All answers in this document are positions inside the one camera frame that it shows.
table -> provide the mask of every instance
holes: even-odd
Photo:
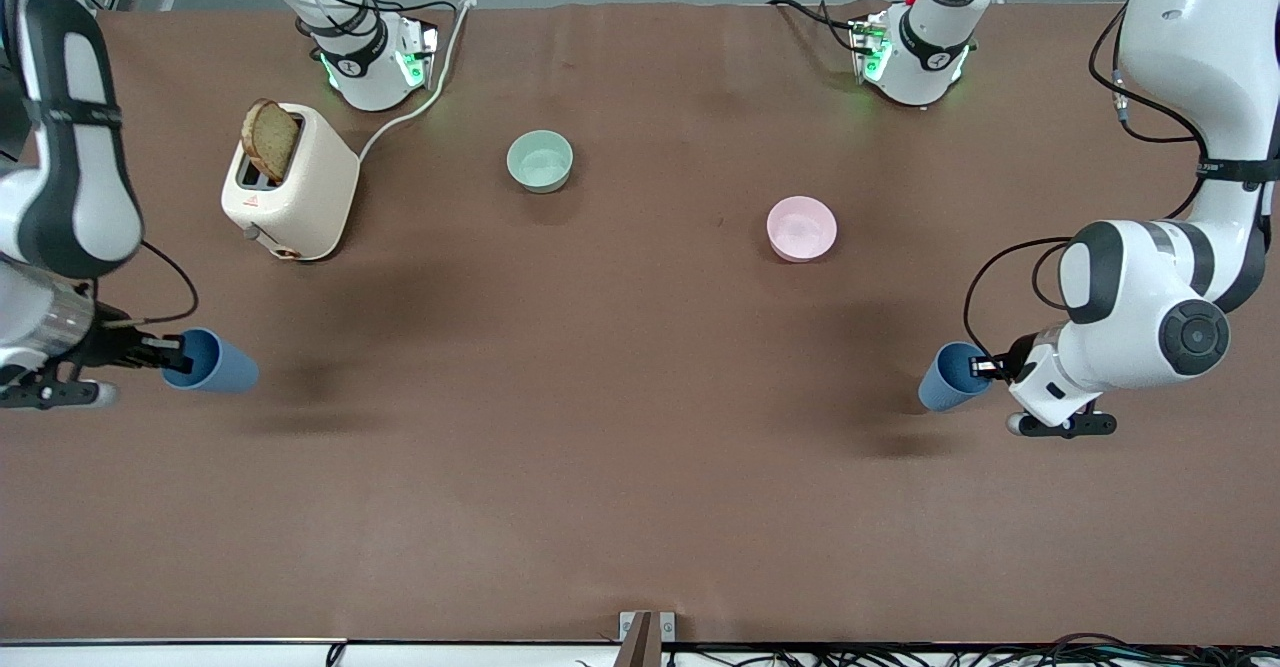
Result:
[[[102,15],[148,234],[264,376],[5,415],[0,635],[595,639],[662,608],[699,640],[1276,641],[1275,279],[1219,370],[1107,396],[1114,437],[1014,438],[996,390],[913,406],[989,253],[1188,189],[1085,76],[1112,12],[993,6],[927,111],[773,8],[476,12],[311,266],[219,211],[243,111],[306,102],[352,146],[387,117],[288,15]],[[553,196],[504,172],[535,128],[579,156]],[[794,193],[841,220],[812,265],[764,238]],[[1032,260],[978,294],[992,344],[1057,319]],[[184,293],[143,253],[102,298]]]

green led light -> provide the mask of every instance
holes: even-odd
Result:
[[[867,58],[867,67],[863,70],[863,76],[872,79],[872,82],[879,82],[881,76],[884,74],[884,65],[892,55],[892,44],[887,38],[882,38],[876,51]]]
[[[396,54],[399,58],[399,65],[402,73],[404,73],[404,82],[410,87],[419,87],[422,82],[422,60],[413,55],[403,55],[403,52]]]
[[[329,74],[329,87],[338,90],[338,79],[333,76],[333,67],[329,67],[329,60],[325,59],[324,52],[320,55],[320,64],[324,65],[325,74]]]
[[[960,56],[956,58],[956,70],[951,73],[951,82],[960,79],[960,70],[964,68],[964,60],[969,56],[969,47],[960,51]]]

bread slice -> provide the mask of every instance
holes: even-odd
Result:
[[[270,99],[260,99],[244,115],[241,143],[253,166],[268,175],[268,179],[279,183],[284,181],[293,147],[298,143],[298,124],[284,108]]]

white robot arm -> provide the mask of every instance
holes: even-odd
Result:
[[[434,44],[416,20],[372,0],[285,1],[311,26],[353,106],[392,108],[425,83]],[[114,388],[79,382],[83,367],[188,371],[191,361],[180,338],[137,330],[92,288],[143,243],[93,15],[82,0],[3,6],[0,35],[27,96],[38,164],[0,175],[0,408],[105,406]],[[69,382],[59,374],[65,364]]]
[[[422,87],[435,35],[376,0],[283,0],[319,44],[329,82],[357,110],[380,111]]]
[[[1069,321],[1002,356],[1027,412],[1018,434],[1069,434],[1105,392],[1183,383],[1216,366],[1226,312],[1262,282],[1280,175],[1280,0],[1130,0],[1121,67],[1202,133],[1185,220],[1094,221],[1062,253]]]
[[[82,0],[4,0],[40,164],[0,178],[0,253],[93,279],[142,242],[102,33]]]
[[[974,26],[991,0],[896,3],[855,26],[859,79],[904,105],[929,105],[946,93],[969,56]]]

blue cup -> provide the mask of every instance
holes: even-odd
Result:
[[[193,362],[191,374],[161,370],[164,382],[174,389],[238,394],[257,384],[257,362],[206,329],[182,333],[182,353]]]
[[[920,389],[916,392],[920,405],[932,412],[946,412],[947,408],[959,407],[987,392],[991,380],[969,373],[969,358],[982,355],[980,350],[968,342],[952,342],[940,350],[929,371],[920,380]]]

